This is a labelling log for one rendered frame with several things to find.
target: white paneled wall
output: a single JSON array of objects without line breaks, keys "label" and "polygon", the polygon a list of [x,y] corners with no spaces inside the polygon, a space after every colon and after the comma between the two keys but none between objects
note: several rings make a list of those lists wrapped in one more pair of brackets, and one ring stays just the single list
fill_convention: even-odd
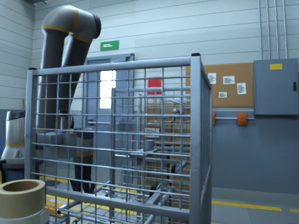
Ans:
[{"label": "white paneled wall", "polygon": [[34,5],[0,0],[0,109],[23,109],[33,25]]},{"label": "white paneled wall", "polygon": [[[262,55],[268,58],[266,1],[261,2]],[[279,53],[285,58],[282,0],[277,2]],[[271,57],[276,58],[274,0],[268,0]],[[40,67],[44,17],[57,6],[73,5],[98,15],[102,32],[88,57],[134,53],[136,60],[182,57],[200,52],[208,64],[260,59],[258,0],[51,0],[36,5],[32,66]],[[299,58],[299,0],[285,0],[288,57]],[[119,40],[118,50],[100,42]],[[151,77],[159,77],[153,72]],[[82,95],[78,86],[77,96]],[[72,105],[80,110],[81,102]]]}]

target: red sign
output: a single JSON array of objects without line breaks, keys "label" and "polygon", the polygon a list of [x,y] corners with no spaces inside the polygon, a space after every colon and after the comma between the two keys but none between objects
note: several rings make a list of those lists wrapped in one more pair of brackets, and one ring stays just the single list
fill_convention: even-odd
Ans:
[{"label": "red sign", "polygon": [[[161,88],[162,87],[162,80],[161,79],[149,79],[147,83],[148,88]],[[157,95],[160,94],[162,95],[162,91],[160,92],[147,92],[147,95]]]}]

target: pinned paper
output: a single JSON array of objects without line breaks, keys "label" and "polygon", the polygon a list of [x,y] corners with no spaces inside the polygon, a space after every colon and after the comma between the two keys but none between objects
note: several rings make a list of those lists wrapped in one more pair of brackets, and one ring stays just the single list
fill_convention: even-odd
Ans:
[{"label": "pinned paper", "polygon": [[223,76],[223,84],[235,84],[235,76]]},{"label": "pinned paper", "polygon": [[238,94],[246,94],[246,83],[238,83]]},{"label": "pinned paper", "polygon": [[219,92],[218,95],[219,98],[224,98],[227,97],[227,92]]},{"label": "pinned paper", "polygon": [[216,84],[216,73],[209,73],[208,78],[211,84]]}]

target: wire mesh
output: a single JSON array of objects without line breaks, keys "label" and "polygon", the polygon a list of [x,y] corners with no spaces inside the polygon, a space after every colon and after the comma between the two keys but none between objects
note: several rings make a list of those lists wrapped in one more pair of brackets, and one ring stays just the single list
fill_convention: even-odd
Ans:
[{"label": "wire mesh", "polygon": [[[105,81],[101,75],[107,69],[102,65],[80,72],[74,67],[69,73],[61,72],[65,68],[48,74],[32,71],[26,177],[39,175],[46,183],[53,181],[47,187],[47,193],[53,194],[47,196],[50,223],[189,223],[192,150],[187,65],[190,60],[174,67],[161,63],[161,67],[129,69],[124,65],[115,68],[116,77]],[[78,73],[81,78],[74,81]],[[150,87],[149,80],[161,82],[161,87]],[[111,96],[101,96],[103,82],[115,82]],[[210,118],[211,92],[202,82],[201,91],[192,88],[202,95],[205,122]],[[82,90],[81,96],[72,96],[74,87],[76,92]],[[68,95],[61,96],[61,89]],[[111,100],[107,110],[100,108],[105,99]],[[65,112],[59,109],[62,102],[68,106]],[[75,102],[81,110],[72,111]],[[48,113],[48,105],[55,105],[56,112]],[[41,117],[42,126],[36,121]],[[200,132],[198,158],[201,180],[205,180],[212,161],[210,127],[203,125]],[[153,143],[153,148],[145,150],[145,142]],[[41,158],[34,155],[36,146],[43,147]],[[31,168],[40,160],[41,174]],[[210,191],[205,196],[209,213]]]}]

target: overhead duct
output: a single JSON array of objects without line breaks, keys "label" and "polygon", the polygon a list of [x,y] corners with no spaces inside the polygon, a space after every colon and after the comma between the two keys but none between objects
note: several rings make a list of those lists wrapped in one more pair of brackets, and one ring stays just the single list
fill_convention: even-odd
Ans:
[{"label": "overhead duct", "polygon": [[[60,6],[51,11],[42,23],[42,31],[45,35],[43,42],[41,69],[58,68],[67,66],[83,65],[93,39],[99,37],[101,21],[96,15],[70,5]],[[65,55],[63,57],[64,41],[69,36]],[[77,82],[80,74],[71,76],[72,82]],[[57,98],[57,85],[49,85],[57,82],[69,82],[70,75],[41,77],[38,98]],[[74,97],[77,84],[71,86],[71,96]],[[69,84],[59,84],[59,98],[69,98]],[[38,113],[56,113],[56,100],[38,100]],[[69,113],[69,100],[58,101],[59,110],[67,110]],[[45,115],[37,117],[37,127],[53,129],[56,127],[56,116],[48,115],[46,126]]]}]

